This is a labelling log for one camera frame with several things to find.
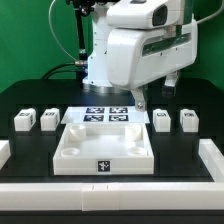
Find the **white box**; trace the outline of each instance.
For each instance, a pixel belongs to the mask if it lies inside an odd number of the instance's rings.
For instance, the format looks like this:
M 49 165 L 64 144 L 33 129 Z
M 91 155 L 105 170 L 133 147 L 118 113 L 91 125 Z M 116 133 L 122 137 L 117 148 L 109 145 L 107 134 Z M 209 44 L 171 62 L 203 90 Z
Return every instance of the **white box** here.
M 59 122 L 59 109 L 47 109 L 40 118 L 41 131 L 55 131 Z
M 171 119 L 166 110 L 153 111 L 153 124 L 156 132 L 170 132 Z
M 199 118 L 194 110 L 181 110 L 180 123 L 184 132 L 198 132 Z
M 55 175 L 153 174 L 154 171 L 154 156 L 144 123 L 67 124 L 53 163 Z
M 9 141 L 0 141 L 0 170 L 11 156 Z
M 14 118 L 16 131 L 30 131 L 36 123 L 36 111 L 33 108 L 21 110 Z

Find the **white base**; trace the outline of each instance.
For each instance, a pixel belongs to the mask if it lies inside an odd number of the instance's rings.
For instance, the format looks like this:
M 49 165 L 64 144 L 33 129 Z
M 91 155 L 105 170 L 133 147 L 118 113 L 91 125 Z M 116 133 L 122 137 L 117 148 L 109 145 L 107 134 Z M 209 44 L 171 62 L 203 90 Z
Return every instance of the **white base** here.
M 55 175 L 153 174 L 154 170 L 145 124 L 67 124 L 53 163 Z

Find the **green wall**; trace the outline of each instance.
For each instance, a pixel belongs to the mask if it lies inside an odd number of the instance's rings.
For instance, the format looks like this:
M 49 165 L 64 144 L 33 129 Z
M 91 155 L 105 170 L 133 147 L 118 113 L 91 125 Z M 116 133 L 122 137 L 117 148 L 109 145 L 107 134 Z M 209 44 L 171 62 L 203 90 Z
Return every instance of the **green wall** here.
M 0 2 L 0 92 L 18 80 L 39 79 L 55 65 L 70 62 L 55 43 L 48 26 L 52 0 L 5 0 Z M 195 18 L 216 11 L 221 0 L 195 0 Z M 87 50 L 91 52 L 91 23 L 84 19 Z M 53 11 L 55 32 L 74 57 L 78 43 L 74 11 L 65 0 L 57 0 Z M 194 65 L 184 69 L 183 77 L 211 80 L 224 90 L 224 13 L 199 26 L 199 50 Z M 73 74 L 58 78 L 74 77 Z

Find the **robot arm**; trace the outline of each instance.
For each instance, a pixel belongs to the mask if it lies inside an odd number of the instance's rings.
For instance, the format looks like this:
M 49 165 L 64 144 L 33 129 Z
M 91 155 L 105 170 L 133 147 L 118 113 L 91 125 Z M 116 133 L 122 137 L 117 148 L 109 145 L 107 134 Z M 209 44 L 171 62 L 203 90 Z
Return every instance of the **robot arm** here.
M 172 90 L 177 71 L 195 61 L 193 0 L 66 2 L 73 3 L 83 16 L 93 12 L 94 49 L 88 58 L 88 77 L 83 80 L 86 89 L 130 90 L 136 109 L 145 111 L 147 84 L 167 76 L 164 90 Z
M 195 61 L 192 1 L 121 0 L 108 10 L 107 20 L 116 27 L 108 38 L 108 79 L 132 91 L 136 109 L 144 111 L 146 84 L 164 76 L 170 79 Z

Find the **white platform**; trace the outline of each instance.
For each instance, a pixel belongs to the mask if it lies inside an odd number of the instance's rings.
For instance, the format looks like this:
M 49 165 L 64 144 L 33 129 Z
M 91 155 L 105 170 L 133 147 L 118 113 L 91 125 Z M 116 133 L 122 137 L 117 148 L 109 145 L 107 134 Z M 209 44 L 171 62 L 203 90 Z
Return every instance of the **white platform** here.
M 145 124 L 67 124 L 53 158 L 55 175 L 153 174 Z
M 68 107 L 62 118 L 62 124 L 82 123 L 86 116 L 92 116 L 92 122 L 97 123 L 149 123 L 147 112 L 136 111 L 134 106 L 127 107 Z

